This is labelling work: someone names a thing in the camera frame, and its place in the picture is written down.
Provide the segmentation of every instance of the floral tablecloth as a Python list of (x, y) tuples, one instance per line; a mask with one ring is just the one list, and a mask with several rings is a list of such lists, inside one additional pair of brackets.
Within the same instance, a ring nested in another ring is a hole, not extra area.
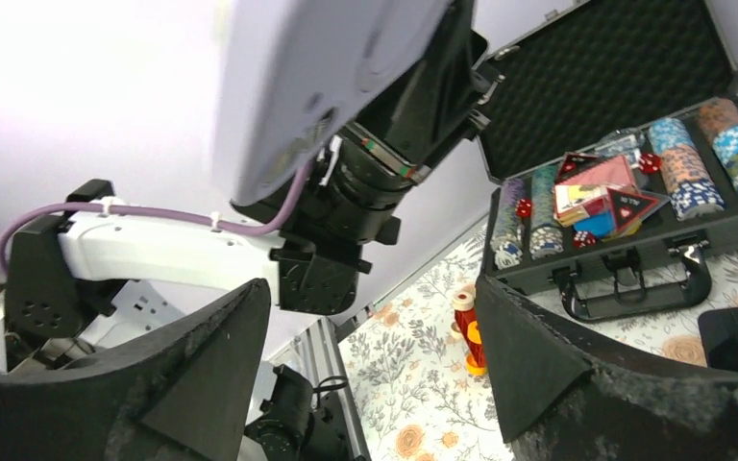
[[(449, 299), (476, 278), (484, 240), (479, 229), (340, 345), (374, 461), (513, 459), (499, 432), (490, 382), (466, 372), (466, 346), (450, 335)], [(643, 351), (704, 365), (697, 319), (709, 309), (738, 306), (738, 253), (710, 259), (709, 268), (713, 289), (697, 307), (588, 327)], [(645, 277), (657, 285), (683, 275), (668, 267)], [(581, 287), (583, 296), (611, 291), (611, 281)], [(563, 314), (557, 292), (530, 298)]]

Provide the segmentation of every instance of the red triangle card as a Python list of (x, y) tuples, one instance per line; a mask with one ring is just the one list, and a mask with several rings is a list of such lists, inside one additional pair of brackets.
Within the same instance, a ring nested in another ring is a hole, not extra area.
[(558, 166), (558, 173), (555, 174), (555, 182), (563, 182), (578, 174), (578, 172), (586, 169), (593, 163), (598, 162), (602, 158), (589, 154), (579, 154), (578, 152), (568, 152), (561, 160)]
[(616, 234), (625, 231), (660, 202), (657, 197), (636, 195), (612, 188), (607, 189), (607, 194), (611, 203), (612, 219), (615, 220)]

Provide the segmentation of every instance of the black case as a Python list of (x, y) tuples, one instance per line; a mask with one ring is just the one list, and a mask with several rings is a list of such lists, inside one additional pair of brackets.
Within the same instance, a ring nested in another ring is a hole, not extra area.
[[(711, 288), (705, 258), (738, 250), (738, 197), (695, 118), (706, 101), (738, 90), (736, 65), (706, 2), (591, 0), (490, 61), (505, 76), (480, 108), (491, 119), (480, 142), (492, 182), (558, 161), (565, 152), (586, 152), (614, 130), (646, 128), (671, 115), (689, 129), (726, 210), (681, 223), (665, 206), (633, 236), (582, 249), (574, 248), (574, 231), (566, 228), (563, 253), (531, 260), (525, 252), (521, 264), (504, 270), (497, 270), (486, 245), (482, 272), (523, 294), (557, 288), (567, 312), (581, 321), (701, 303)], [(731, 99), (738, 106), (738, 97)], [(666, 194), (659, 174), (648, 189)], [(498, 201), (496, 191), (487, 241)], [(644, 270), (677, 260), (685, 280), (645, 286)], [(610, 277), (613, 295), (579, 298), (577, 283)], [(641, 288), (619, 289), (633, 283)]]

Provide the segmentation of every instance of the red dice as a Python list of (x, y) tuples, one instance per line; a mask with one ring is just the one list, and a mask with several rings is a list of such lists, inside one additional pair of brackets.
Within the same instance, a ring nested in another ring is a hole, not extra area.
[(521, 199), (519, 202), (516, 202), (516, 216), (527, 218), (531, 212), (533, 212), (533, 203), (530, 200)]
[(660, 171), (661, 159), (655, 154), (645, 152), (641, 154), (641, 160), (638, 162), (638, 164), (640, 165), (641, 171), (645, 175), (650, 175), (652, 173), (657, 173), (658, 171)]
[(575, 245), (576, 248), (589, 247), (596, 243), (598, 243), (598, 238), (596, 238), (596, 236), (591, 232), (587, 232), (585, 230), (576, 232), (576, 235), (573, 237), (573, 245)]

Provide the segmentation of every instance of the case handle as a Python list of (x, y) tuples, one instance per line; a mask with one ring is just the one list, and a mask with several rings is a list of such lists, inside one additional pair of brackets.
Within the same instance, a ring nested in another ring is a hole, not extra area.
[(693, 307), (702, 303), (711, 292), (711, 275), (702, 253), (702, 244), (683, 245), (678, 247), (675, 253), (686, 270), (686, 280), (647, 287), (643, 271), (640, 267), (636, 267), (633, 269), (641, 287), (621, 293), (618, 289), (618, 275), (613, 271), (613, 294), (587, 300), (578, 296), (575, 274), (569, 271), (558, 273), (553, 278), (558, 286), (561, 304), (564, 310), (578, 321), (598, 322)]

